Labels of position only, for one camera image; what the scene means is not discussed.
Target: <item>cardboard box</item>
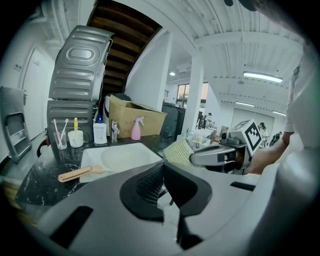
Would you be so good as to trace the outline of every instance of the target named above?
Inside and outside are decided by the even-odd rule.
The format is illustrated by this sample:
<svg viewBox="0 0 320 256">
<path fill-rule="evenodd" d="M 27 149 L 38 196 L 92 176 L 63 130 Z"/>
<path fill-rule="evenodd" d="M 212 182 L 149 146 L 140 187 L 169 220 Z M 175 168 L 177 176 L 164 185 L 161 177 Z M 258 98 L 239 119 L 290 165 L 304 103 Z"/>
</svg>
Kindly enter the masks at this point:
<svg viewBox="0 0 320 256">
<path fill-rule="evenodd" d="M 131 138 L 131 132 L 136 123 L 134 119 L 140 117 L 144 118 L 144 125 L 139 124 L 141 136 L 159 135 L 166 115 L 145 105 L 126 102 L 113 95 L 110 97 L 109 127 L 112 120 L 118 122 L 120 130 L 118 138 Z"/>
</svg>

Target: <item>wall outlet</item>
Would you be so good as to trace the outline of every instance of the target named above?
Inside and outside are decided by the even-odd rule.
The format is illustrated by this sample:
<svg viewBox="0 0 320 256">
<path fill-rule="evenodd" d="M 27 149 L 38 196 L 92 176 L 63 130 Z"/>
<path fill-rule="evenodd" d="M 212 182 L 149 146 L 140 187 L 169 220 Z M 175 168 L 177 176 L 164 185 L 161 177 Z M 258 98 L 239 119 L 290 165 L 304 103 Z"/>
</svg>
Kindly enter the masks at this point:
<svg viewBox="0 0 320 256">
<path fill-rule="evenodd" d="M 22 69 L 22 66 L 20 66 L 20 65 L 18 65 L 18 64 L 15 64 L 14 67 L 13 67 L 13 69 L 20 72 L 21 69 Z"/>
</svg>

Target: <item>black slot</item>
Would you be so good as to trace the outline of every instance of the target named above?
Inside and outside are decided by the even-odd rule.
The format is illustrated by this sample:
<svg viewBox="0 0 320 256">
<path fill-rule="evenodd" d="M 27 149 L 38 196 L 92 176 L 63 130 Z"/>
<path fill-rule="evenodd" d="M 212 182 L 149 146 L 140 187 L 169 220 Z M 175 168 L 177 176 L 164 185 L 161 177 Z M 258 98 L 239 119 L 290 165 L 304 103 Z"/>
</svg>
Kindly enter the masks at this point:
<svg viewBox="0 0 320 256">
<path fill-rule="evenodd" d="M 88 206 L 79 206 L 51 235 L 50 239 L 68 248 L 92 212 L 93 209 Z"/>
<path fill-rule="evenodd" d="M 232 182 L 230 184 L 230 186 L 238 188 L 238 189 L 242 189 L 242 190 L 249 190 L 249 191 L 254 191 L 255 189 L 255 185 L 249 185 L 249 184 L 245 184 L 245 183 L 241 183 L 241 182 Z"/>
</svg>

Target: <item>white sink basin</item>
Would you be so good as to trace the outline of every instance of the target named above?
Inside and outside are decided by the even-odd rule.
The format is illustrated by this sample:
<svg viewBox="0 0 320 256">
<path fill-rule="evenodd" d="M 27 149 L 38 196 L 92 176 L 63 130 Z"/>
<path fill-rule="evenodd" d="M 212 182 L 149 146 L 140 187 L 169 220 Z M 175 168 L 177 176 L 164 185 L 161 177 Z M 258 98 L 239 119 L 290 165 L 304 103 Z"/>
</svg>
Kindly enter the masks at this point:
<svg viewBox="0 0 320 256">
<path fill-rule="evenodd" d="M 82 176 L 80 182 L 92 182 L 105 176 L 153 164 L 161 160 L 160 156 L 142 143 L 85 149 L 82 155 L 81 168 L 100 165 L 105 172 Z"/>
</svg>

